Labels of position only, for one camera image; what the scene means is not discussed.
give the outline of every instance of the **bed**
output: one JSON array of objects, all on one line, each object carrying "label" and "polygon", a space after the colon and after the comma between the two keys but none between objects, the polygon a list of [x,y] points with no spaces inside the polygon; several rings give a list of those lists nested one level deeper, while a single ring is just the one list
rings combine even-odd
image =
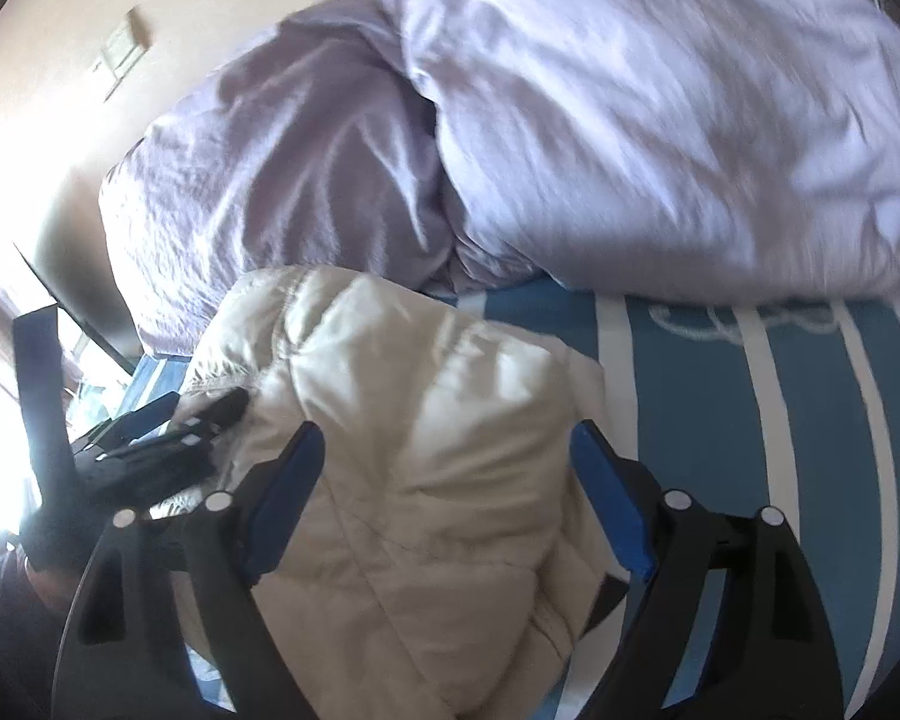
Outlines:
[{"label": "bed", "polygon": [[[847,715],[860,707],[900,657],[900,306],[687,308],[549,279],[449,302],[599,360],[610,440],[664,488],[730,514],[786,512],[829,615]],[[186,367],[144,357],[122,408],[177,389]],[[711,576],[671,701],[696,685],[720,589]],[[576,716],[624,624],[620,608],[584,637],[535,720]],[[194,663],[225,704],[218,673]]]}]

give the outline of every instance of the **wall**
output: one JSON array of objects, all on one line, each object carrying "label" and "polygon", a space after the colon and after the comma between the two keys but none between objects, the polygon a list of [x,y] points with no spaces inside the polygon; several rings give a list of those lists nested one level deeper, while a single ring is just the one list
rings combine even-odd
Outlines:
[{"label": "wall", "polygon": [[[319,0],[9,0],[0,12],[0,230],[125,353],[137,346],[97,191],[146,125],[256,31]],[[136,8],[151,49],[110,100],[86,72]]]}]

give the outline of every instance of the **white puffer jacket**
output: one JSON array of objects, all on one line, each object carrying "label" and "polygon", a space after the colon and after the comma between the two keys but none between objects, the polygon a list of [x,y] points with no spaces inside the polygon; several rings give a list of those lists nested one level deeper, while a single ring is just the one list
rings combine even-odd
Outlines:
[{"label": "white puffer jacket", "polygon": [[[322,720],[525,720],[557,680],[612,553],[568,469],[602,417],[600,368],[365,274],[257,271],[199,343],[178,418],[233,386],[236,487],[301,421],[322,478],[254,597]],[[202,638],[186,581],[181,617]]]}]

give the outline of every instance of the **purple duvet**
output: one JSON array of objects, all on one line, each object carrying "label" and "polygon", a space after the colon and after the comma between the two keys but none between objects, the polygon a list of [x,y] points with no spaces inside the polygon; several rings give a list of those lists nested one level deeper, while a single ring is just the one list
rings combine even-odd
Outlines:
[{"label": "purple duvet", "polygon": [[895,295],[900,30],[865,0],[330,2],[158,119],[101,210],[158,352],[191,351],[234,280],[278,264]]}]

